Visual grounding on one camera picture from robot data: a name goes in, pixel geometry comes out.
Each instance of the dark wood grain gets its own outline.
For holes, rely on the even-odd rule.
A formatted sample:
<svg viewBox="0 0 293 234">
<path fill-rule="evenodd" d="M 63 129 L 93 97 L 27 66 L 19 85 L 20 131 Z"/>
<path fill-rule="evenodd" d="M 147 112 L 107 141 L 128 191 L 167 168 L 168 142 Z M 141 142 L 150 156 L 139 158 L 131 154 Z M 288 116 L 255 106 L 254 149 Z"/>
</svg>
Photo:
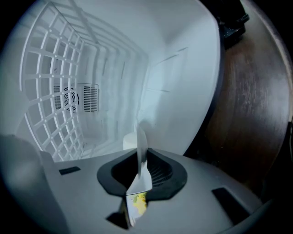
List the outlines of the dark wood grain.
<svg viewBox="0 0 293 234">
<path fill-rule="evenodd" d="M 225 54 L 216 110 L 205 135 L 219 167 L 252 190 L 283 143 L 290 113 L 288 61 L 266 16 L 248 1 L 246 33 Z"/>
</svg>

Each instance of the white plastic grid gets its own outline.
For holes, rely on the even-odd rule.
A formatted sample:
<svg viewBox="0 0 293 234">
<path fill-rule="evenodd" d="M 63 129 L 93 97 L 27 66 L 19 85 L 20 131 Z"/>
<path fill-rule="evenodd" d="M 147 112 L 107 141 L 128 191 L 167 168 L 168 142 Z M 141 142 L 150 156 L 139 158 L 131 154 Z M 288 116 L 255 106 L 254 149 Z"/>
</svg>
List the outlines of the white plastic grid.
<svg viewBox="0 0 293 234">
<path fill-rule="evenodd" d="M 30 99 L 31 107 L 25 119 L 40 150 L 51 153 L 54 161 L 75 160 L 83 153 L 79 110 L 71 99 L 77 90 L 83 44 L 54 5 L 47 3 L 31 27 L 22 53 L 20 90 Z M 56 81 L 60 84 L 57 93 Z M 74 89 L 64 91 L 67 83 Z M 70 97 L 66 106 L 65 94 Z M 61 108 L 55 108 L 56 97 L 60 97 Z"/>
</svg>

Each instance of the white plastic container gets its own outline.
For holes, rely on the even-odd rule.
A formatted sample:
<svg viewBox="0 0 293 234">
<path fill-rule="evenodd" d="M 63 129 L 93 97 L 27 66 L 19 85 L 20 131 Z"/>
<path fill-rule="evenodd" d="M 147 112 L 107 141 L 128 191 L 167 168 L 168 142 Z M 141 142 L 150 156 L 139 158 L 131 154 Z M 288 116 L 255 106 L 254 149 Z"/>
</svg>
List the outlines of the white plastic container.
<svg viewBox="0 0 293 234">
<path fill-rule="evenodd" d="M 1 55 L 0 130 L 63 161 L 123 150 L 140 122 L 148 147 L 183 154 L 219 61 L 217 22 L 197 0 L 39 1 Z"/>
</svg>

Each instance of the black slot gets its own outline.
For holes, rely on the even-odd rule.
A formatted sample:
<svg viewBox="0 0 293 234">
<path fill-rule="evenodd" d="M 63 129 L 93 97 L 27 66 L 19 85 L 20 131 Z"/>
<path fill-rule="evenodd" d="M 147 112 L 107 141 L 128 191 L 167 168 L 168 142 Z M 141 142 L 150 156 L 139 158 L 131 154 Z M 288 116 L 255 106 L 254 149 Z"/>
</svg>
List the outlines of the black slot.
<svg viewBox="0 0 293 234">
<path fill-rule="evenodd" d="M 218 188 L 212 190 L 216 199 L 231 219 L 234 225 L 246 219 L 248 212 L 238 203 L 238 201 L 225 188 Z"/>
<path fill-rule="evenodd" d="M 72 172 L 79 171 L 79 170 L 81 170 L 79 167 L 73 166 L 73 167 L 61 169 L 61 170 L 59 170 L 59 172 L 63 176 L 63 175 L 66 175 L 66 174 L 69 174 L 69 173 L 72 173 Z"/>
</svg>

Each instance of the circular fan vent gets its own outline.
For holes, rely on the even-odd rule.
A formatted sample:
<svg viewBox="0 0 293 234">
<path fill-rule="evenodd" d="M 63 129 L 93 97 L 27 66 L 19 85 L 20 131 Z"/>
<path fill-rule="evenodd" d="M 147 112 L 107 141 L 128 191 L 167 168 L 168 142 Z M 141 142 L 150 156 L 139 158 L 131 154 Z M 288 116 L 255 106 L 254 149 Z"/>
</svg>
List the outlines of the circular fan vent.
<svg viewBox="0 0 293 234">
<path fill-rule="evenodd" d="M 70 93 L 64 94 L 64 105 L 65 106 L 69 105 L 69 95 L 70 95 Z M 79 96 L 77 93 L 71 93 L 71 101 L 77 102 L 77 105 L 79 105 Z M 76 110 L 75 105 L 72 106 L 72 110 L 75 112 L 75 110 Z"/>
</svg>

